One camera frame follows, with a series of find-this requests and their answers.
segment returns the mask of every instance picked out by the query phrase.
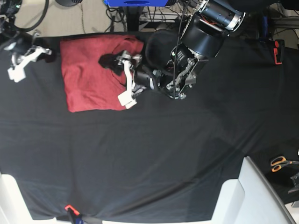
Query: red t-shirt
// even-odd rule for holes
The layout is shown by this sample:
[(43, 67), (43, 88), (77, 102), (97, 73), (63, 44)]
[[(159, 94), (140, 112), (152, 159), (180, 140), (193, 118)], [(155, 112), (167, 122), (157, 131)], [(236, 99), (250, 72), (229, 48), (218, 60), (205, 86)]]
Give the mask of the red t-shirt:
[(100, 35), (60, 42), (61, 70), (69, 111), (125, 110), (118, 96), (126, 90), (126, 76), (99, 64), (102, 55), (123, 50), (140, 54), (143, 43), (131, 35)]

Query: orange scissors handle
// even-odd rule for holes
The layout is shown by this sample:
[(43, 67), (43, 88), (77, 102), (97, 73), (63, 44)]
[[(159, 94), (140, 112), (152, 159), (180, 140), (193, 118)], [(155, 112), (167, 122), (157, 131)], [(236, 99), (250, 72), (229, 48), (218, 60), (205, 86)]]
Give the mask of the orange scissors handle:
[(279, 157), (273, 159), (270, 164), (273, 167), (273, 166), (279, 165), (284, 162), (286, 162), (286, 158), (284, 156), (279, 156)]
[(271, 170), (272, 170), (273, 173), (275, 173), (275, 172), (277, 172), (277, 171), (280, 171), (282, 168), (283, 168), (282, 166), (280, 166), (280, 165), (276, 165), (276, 166), (272, 167)]

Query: wire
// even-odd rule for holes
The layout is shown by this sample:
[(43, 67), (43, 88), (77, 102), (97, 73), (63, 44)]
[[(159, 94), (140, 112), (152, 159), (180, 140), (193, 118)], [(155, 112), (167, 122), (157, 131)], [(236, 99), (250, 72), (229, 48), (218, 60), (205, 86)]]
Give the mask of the wire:
[(294, 29), (290, 29), (290, 28), (286, 28), (286, 29), (280, 30), (279, 32), (276, 32), (276, 35), (279, 36), (280, 33), (283, 33), (283, 32), (285, 32), (287, 30), (292, 30), (296, 34), (297, 39), (299, 40), (299, 37), (298, 37), (298, 34), (296, 33), (296, 31)]
[(155, 11), (154, 11), (153, 20), (155, 20), (156, 10), (157, 10), (157, 7), (155, 7)]
[(181, 18), (181, 15), (180, 15), (178, 12), (174, 11), (174, 10), (173, 10), (173, 9), (171, 9), (170, 7), (165, 7), (165, 8), (168, 8), (170, 11), (172, 11), (172, 12), (176, 13), (176, 14), (178, 15), (178, 17), (179, 17), (179, 18)]
[(150, 21), (153, 22), (153, 20), (151, 19), (151, 15), (150, 15), (150, 7), (148, 7), (148, 11), (149, 11), (149, 18), (150, 18)]
[(202, 17), (202, 19), (203, 19), (204, 21), (206, 21), (208, 24), (211, 24), (211, 25), (217, 25), (217, 23), (215, 23), (215, 22), (209, 22), (203, 15), (201, 15), (201, 17)]
[(82, 22), (82, 29), (83, 29), (83, 32), (86, 34), (86, 31), (85, 31), (85, 25), (84, 25), (84, 11), (83, 11), (83, 2), (81, 4), (78, 4), (78, 7), (81, 9), (81, 22)]
[(45, 6), (43, 8), (42, 16), (39, 18), (39, 20), (36, 22), (36, 24), (34, 24), (33, 26), (31, 26), (29, 28), (19, 28), (16, 25), (12, 24), (14, 26), (14, 28), (17, 29), (20, 32), (29, 32), (29, 31), (34, 30), (35, 28), (37, 28), (42, 23), (44, 18), (46, 17), (46, 14), (47, 14), (47, 11), (48, 11), (48, 8), (49, 8), (50, 0), (45, 0), (45, 1), (46, 2), (45, 2)]
[(284, 17), (279, 17), (278, 19), (276, 20), (284, 20), (284, 19), (287, 19), (287, 18), (298, 18), (299, 16), (297, 15), (291, 15), (291, 16), (284, 16)]
[(183, 13), (182, 13), (182, 18), (181, 18), (181, 22), (179, 23), (179, 28), (178, 28), (178, 41), (177, 41), (177, 46), (176, 46), (176, 52), (175, 52), (175, 56), (174, 56), (174, 68), (173, 68), (173, 98), (176, 97), (176, 64), (177, 64), (177, 54), (178, 54), (178, 45), (179, 45), (179, 41), (180, 41), (180, 32), (181, 32), (181, 28), (182, 28), (182, 23), (183, 23), (183, 19), (184, 19), (184, 15), (187, 11), (188, 5), (190, 4), (191, 0), (188, 0)]
[(278, 12), (280, 13), (280, 15), (282, 16), (282, 17), (285, 17), (285, 14), (283, 14), (282, 12), (280, 12), (280, 5), (279, 5), (279, 3), (276, 3), (276, 5), (277, 5), (277, 10), (278, 10)]
[(181, 3), (183, 4), (183, 6), (187, 6), (187, 10), (188, 10), (188, 13), (191, 13), (190, 10), (188, 9), (188, 5), (191, 3), (191, 1), (189, 2), (189, 4), (187, 3), (186, 0), (181, 0)]
[(123, 22), (123, 20), (124, 20), (124, 18), (125, 18), (125, 14), (121, 11), (121, 9), (120, 8), (113, 8), (113, 7), (110, 7), (110, 6), (108, 6), (108, 5), (106, 5), (106, 15), (107, 15), (107, 17), (110, 19), (110, 20), (112, 20), (112, 14), (111, 13), (114, 13), (114, 12), (116, 12), (116, 14), (118, 14), (119, 16), (120, 16), (120, 20), (115, 20), (114, 22), (116, 22), (116, 23), (119, 23), (119, 22)]
[(104, 31), (104, 33), (107, 32), (110, 28), (111, 28), (111, 25)]
[(162, 12), (161, 7), (159, 7), (159, 11), (160, 11), (161, 16), (162, 16), (162, 17), (164, 16), (164, 20), (166, 21), (166, 16), (165, 16), (165, 14)]

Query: black fabric surface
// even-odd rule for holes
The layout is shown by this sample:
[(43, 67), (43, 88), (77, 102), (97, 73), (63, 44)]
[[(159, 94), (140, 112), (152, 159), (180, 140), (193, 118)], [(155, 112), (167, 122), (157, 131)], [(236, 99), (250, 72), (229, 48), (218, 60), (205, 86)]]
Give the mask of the black fabric surface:
[[(57, 48), (59, 38), (50, 40)], [(63, 216), (72, 204), (102, 220), (209, 220), (246, 155), (285, 203), (299, 200), (269, 174), (271, 157), (298, 158), (298, 62), (297, 50), (275, 66), (269, 45), (228, 39), (185, 100), (149, 91), (127, 111), (70, 113), (59, 58), (30, 63), (16, 84), (3, 52), (0, 170), (16, 178), (34, 219)]]

